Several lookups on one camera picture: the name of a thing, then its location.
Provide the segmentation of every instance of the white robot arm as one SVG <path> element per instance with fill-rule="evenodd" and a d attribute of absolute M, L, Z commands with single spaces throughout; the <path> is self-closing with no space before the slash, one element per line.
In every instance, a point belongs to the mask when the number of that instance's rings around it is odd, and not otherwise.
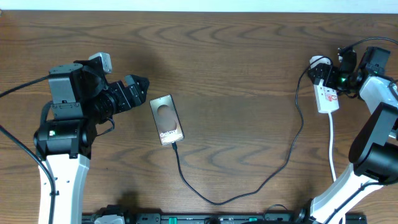
<path fill-rule="evenodd" d="M 396 138 L 398 92 L 390 78 L 378 75 L 380 71 L 384 73 L 385 63 L 378 64 L 379 58 L 375 57 L 381 56 L 385 60 L 384 53 L 383 49 L 371 47 L 361 62 L 361 79 L 349 77 L 350 81 L 354 80 L 351 87 L 359 89 L 357 92 L 372 115 L 351 146 L 349 160 L 352 163 L 329 189 L 311 201 L 306 218 L 301 222 L 337 224 L 365 196 L 398 178 L 398 147 L 386 142 L 388 137 Z"/>
<path fill-rule="evenodd" d="M 47 156 L 44 166 L 55 179 L 56 190 L 53 223 L 81 223 L 83 212 L 83 190 L 90 160 L 82 155 L 70 159 L 69 154 Z M 49 223 L 50 184 L 43 170 L 40 170 L 41 198 L 39 224 Z"/>

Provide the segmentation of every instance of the black cable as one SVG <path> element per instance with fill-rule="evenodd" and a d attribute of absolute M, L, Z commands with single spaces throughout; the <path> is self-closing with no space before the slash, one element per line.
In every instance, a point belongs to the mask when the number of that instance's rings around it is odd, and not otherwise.
<path fill-rule="evenodd" d="M 28 83 L 19 85 L 19 86 L 14 87 L 14 88 L 12 88 L 12 89 L 10 89 L 10 90 L 7 90 L 7 91 L 5 91 L 5 92 L 2 92 L 2 93 L 0 93 L 0 98 L 4 97 L 5 95 L 8 95 L 8 94 L 12 93 L 13 91 L 17 91 L 17 90 L 19 90 L 19 89 L 21 89 L 21 88 L 24 88 L 24 87 L 33 85 L 33 84 L 35 84 L 35 83 L 44 81 L 44 80 L 48 79 L 49 77 L 50 77 L 50 75 L 47 75 L 46 77 L 42 77 L 42 78 L 39 78 L 39 79 L 30 81 L 30 82 L 28 82 Z"/>
<path fill-rule="evenodd" d="M 389 86 L 393 86 L 393 84 L 397 84 L 398 80 L 393 80 L 390 82 Z"/>
<path fill-rule="evenodd" d="M 51 204 L 50 204 L 49 224 L 52 224 L 52 221 L 53 221 L 53 218 L 54 218 L 54 206 L 55 206 L 56 193 L 55 193 L 55 182 L 54 182 L 49 170 L 43 165 L 43 163 L 40 161 L 40 159 L 28 147 L 26 147 L 22 142 L 20 142 L 20 140 L 15 138 L 11 133 L 9 133 L 1 125 L 0 125 L 0 131 L 4 135 L 6 135 L 9 139 L 11 139 L 13 142 L 15 142 L 15 144 L 17 144 L 20 148 L 25 150 L 25 152 L 28 153 L 28 155 L 30 155 L 30 157 L 40 166 L 40 168 L 42 168 L 43 172 L 45 173 L 45 175 L 49 179 L 50 186 L 51 186 L 51 193 L 50 193 Z"/>
<path fill-rule="evenodd" d="M 372 183 L 363 184 L 357 191 L 355 191 L 355 193 L 353 193 L 351 196 L 349 196 L 349 198 L 347 198 L 347 200 L 345 200 L 338 208 L 335 209 L 335 211 L 329 216 L 329 218 L 325 221 L 324 224 L 328 224 L 332 220 L 332 218 L 341 209 L 344 208 L 344 206 L 346 206 L 350 201 L 352 201 L 352 199 L 354 199 L 359 193 L 361 193 L 361 191 L 365 190 L 366 187 L 369 187 L 369 186 L 372 186 L 372 185 L 386 186 L 386 185 L 392 185 L 392 184 L 396 184 L 396 183 L 398 183 L 398 179 L 397 180 L 393 180 L 393 181 L 389 181 L 389 182 L 384 182 L 384 183 L 372 182 Z"/>
<path fill-rule="evenodd" d="M 14 88 L 12 88 L 10 90 L 4 91 L 4 92 L 0 93 L 0 98 L 4 97 L 4 96 L 6 96 L 6 95 L 8 95 L 8 94 L 10 94 L 10 93 L 12 93 L 14 91 L 20 90 L 21 88 L 24 88 L 24 87 L 33 85 L 35 83 L 44 81 L 44 80 L 46 80 L 48 78 L 49 78 L 49 75 L 47 75 L 45 77 L 42 77 L 42 78 L 39 78 L 39 79 L 36 79 L 36 80 L 33 80 L 31 82 L 19 85 L 19 86 L 14 87 Z M 43 121 L 43 118 L 44 118 L 44 116 L 43 116 L 43 113 L 42 113 L 42 117 L 40 118 L 40 123 Z M 50 193 L 51 203 L 50 203 L 50 213 L 49 213 L 49 224 L 52 224 L 53 218 L 54 218 L 54 208 L 55 208 L 55 196 L 56 196 L 56 193 L 55 193 L 55 182 L 54 182 L 53 178 L 51 177 L 51 174 L 50 174 L 49 170 L 47 168 L 45 168 L 45 166 L 40 161 L 40 159 L 28 147 L 26 147 L 22 142 L 20 142 L 20 140 L 15 138 L 11 133 L 9 133 L 1 125 L 0 125 L 0 131 L 3 134 L 5 134 L 9 139 L 14 141 L 19 147 L 21 147 L 23 150 L 25 150 L 25 152 L 28 153 L 28 155 L 30 155 L 30 157 L 33 158 L 33 160 L 42 168 L 43 172 L 45 173 L 45 175 L 49 179 L 50 186 L 51 186 L 51 193 Z"/>
<path fill-rule="evenodd" d="M 250 195 L 254 195 L 254 194 L 258 193 L 258 192 L 263 188 L 263 186 L 265 186 L 265 184 L 266 184 L 268 181 L 271 180 L 271 178 L 273 178 L 273 177 L 274 177 L 275 175 L 277 175 L 280 171 L 282 171 L 283 169 L 285 169 L 285 167 L 286 167 L 287 164 L 289 163 L 290 156 L 292 155 L 292 151 L 293 151 L 294 144 L 295 144 L 297 138 L 299 137 L 299 134 L 301 133 L 301 131 L 303 130 L 303 127 L 304 127 L 304 118 L 303 118 L 303 114 L 302 114 L 301 109 L 300 109 L 300 107 L 299 107 L 299 103 L 297 102 L 297 98 L 298 98 L 298 95 L 299 95 L 300 81 L 301 81 L 302 77 L 304 76 L 304 74 L 305 74 L 305 73 L 308 71 L 308 69 L 311 67 L 311 65 L 313 65 L 315 62 L 317 62 L 317 61 L 319 61 L 319 60 L 321 60 L 321 59 L 323 59 L 323 58 L 329 59 L 330 62 L 331 62 L 331 64 L 332 64 L 332 66 L 333 66 L 333 62 L 331 61 L 330 58 L 328 58 L 328 57 L 326 57 L 326 56 L 322 56 L 322 57 L 316 59 L 315 61 L 313 61 L 313 62 L 304 70 L 304 72 L 301 74 L 300 78 L 298 79 L 297 89 L 296 89 L 296 94 L 295 94 L 295 105 L 296 105 L 297 110 L 298 110 L 298 113 L 300 114 L 300 117 L 301 117 L 301 127 L 300 127 L 300 130 L 297 132 L 296 136 L 294 137 L 294 140 L 293 140 L 293 142 L 292 142 L 292 145 L 290 146 L 290 150 L 289 150 L 289 153 L 287 154 L 287 158 L 286 158 L 285 164 L 284 164 L 283 166 L 281 166 L 281 167 L 280 167 L 277 171 L 275 171 L 273 174 L 271 174 L 271 175 L 260 185 L 260 187 L 259 187 L 257 190 L 255 190 L 255 191 L 253 191 L 253 192 L 249 192 L 249 193 L 245 193 L 245 194 L 241 194 L 241 195 L 235 196 L 235 197 L 233 197 L 233 198 L 231 198 L 231 199 L 228 199 L 228 200 L 226 200 L 226 201 L 224 201 L 224 202 L 220 202 L 220 203 L 216 203 L 216 202 L 212 202 L 211 200 L 208 200 L 207 198 L 205 198 L 204 196 L 202 196 L 199 192 L 197 192 L 197 191 L 187 182 L 187 180 L 185 180 L 185 178 L 184 178 L 184 176 L 183 176 L 183 174 L 182 174 L 182 171 L 181 171 L 180 158 L 179 158 L 178 152 L 177 152 L 177 144 L 176 144 L 175 142 L 173 142 L 173 143 L 172 143 L 172 146 L 173 146 L 173 149 L 174 149 L 174 152 L 175 152 L 175 157 L 177 158 L 178 172 L 180 173 L 180 177 L 181 177 L 181 179 L 182 179 L 182 182 L 183 182 L 185 185 L 187 185 L 187 187 L 188 187 L 189 189 L 191 189 L 193 192 L 195 192 L 200 198 L 202 198 L 205 202 L 210 203 L 210 204 L 212 204 L 212 205 L 225 205 L 226 203 L 230 203 L 230 202 L 232 202 L 233 200 L 236 200 L 236 199 L 238 199 L 238 198 L 246 197 L 246 196 L 250 196 Z"/>
<path fill-rule="evenodd" d="M 106 120 L 108 120 L 110 123 L 112 123 L 112 127 L 111 127 L 111 128 L 108 128 L 106 131 L 104 131 L 104 132 L 101 133 L 101 134 L 97 134 L 97 137 L 98 137 L 98 136 L 101 136 L 101 135 L 103 135 L 103 134 L 110 133 L 111 131 L 114 130 L 114 120 L 112 119 L 112 116 L 111 116 L 110 118 L 106 118 Z"/>
<path fill-rule="evenodd" d="M 340 50 L 340 55 L 343 55 L 348 49 L 350 49 L 350 48 L 352 48 L 354 46 L 357 46 L 358 44 L 362 44 L 363 42 L 369 41 L 369 40 L 386 40 L 386 41 L 398 44 L 398 41 L 390 39 L 390 38 L 387 38 L 387 37 L 369 37 L 369 38 L 360 40 L 360 41 L 358 41 L 356 43 L 353 43 L 353 44 L 351 44 L 351 45 L 349 45 L 347 47 L 344 47 L 343 49 Z"/>
<path fill-rule="evenodd" d="M 267 208 L 266 212 L 264 212 L 264 215 L 267 215 L 267 213 L 269 212 L 269 210 L 275 208 L 275 207 L 282 207 L 284 208 L 286 211 L 288 210 L 284 205 L 282 204 L 273 204 L 270 207 Z"/>
<path fill-rule="evenodd" d="M 358 94 L 356 94 L 356 93 L 354 95 L 350 96 L 346 91 L 344 91 L 344 94 L 350 99 L 355 99 L 358 96 Z"/>
<path fill-rule="evenodd" d="M 47 121 L 47 116 L 49 115 L 49 111 L 52 105 L 52 101 L 48 101 L 42 108 L 42 114 L 40 115 L 40 125 L 44 124 Z"/>

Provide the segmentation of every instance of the phone screen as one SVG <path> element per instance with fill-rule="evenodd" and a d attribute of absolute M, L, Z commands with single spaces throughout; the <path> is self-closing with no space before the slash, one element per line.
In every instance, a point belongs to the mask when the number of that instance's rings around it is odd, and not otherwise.
<path fill-rule="evenodd" d="M 166 95 L 150 102 L 150 108 L 154 115 L 160 143 L 167 145 L 184 139 L 177 110 L 175 109 L 172 95 Z"/>

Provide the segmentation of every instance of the wooden table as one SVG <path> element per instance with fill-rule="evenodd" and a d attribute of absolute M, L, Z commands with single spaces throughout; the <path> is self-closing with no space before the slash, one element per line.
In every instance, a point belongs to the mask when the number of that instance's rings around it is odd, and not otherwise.
<path fill-rule="evenodd" d="M 369 36 L 398 39 L 398 17 L 372 14 L 6 11 L 0 18 L 0 90 L 42 77 L 57 65 L 110 53 L 109 82 L 136 74 L 150 80 L 147 101 L 173 94 L 186 139 L 178 144 L 183 173 L 216 202 L 253 191 L 281 166 L 300 127 L 297 80 L 313 55 L 335 63 L 337 48 Z M 398 48 L 387 74 L 398 78 Z M 31 149 L 47 82 L 1 99 L 1 124 Z M 369 118 L 364 102 L 340 97 L 335 166 L 348 165 L 353 139 Z M 120 204 L 133 212 L 261 213 L 274 203 L 294 210 L 331 184 L 328 116 L 319 114 L 304 77 L 305 118 L 285 170 L 258 194 L 216 207 L 180 180 L 171 146 L 162 147 L 148 102 L 114 117 L 116 129 L 93 144 L 84 212 Z M 0 135 L 0 223 L 35 223 L 39 172 L 34 161 Z M 397 186 L 354 207 L 369 223 L 397 223 Z"/>

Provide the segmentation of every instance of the white cable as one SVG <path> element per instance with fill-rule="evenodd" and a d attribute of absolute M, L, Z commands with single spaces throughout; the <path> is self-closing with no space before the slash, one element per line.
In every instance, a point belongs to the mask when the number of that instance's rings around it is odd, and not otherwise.
<path fill-rule="evenodd" d="M 330 164 L 330 171 L 331 177 L 333 181 L 336 181 L 336 172 L 335 166 L 333 165 L 333 118 L 331 117 L 331 112 L 328 112 L 329 115 L 329 126 L 330 126 L 330 142 L 329 142 L 329 164 Z M 343 215 L 341 218 L 341 224 L 346 223 L 346 216 Z"/>

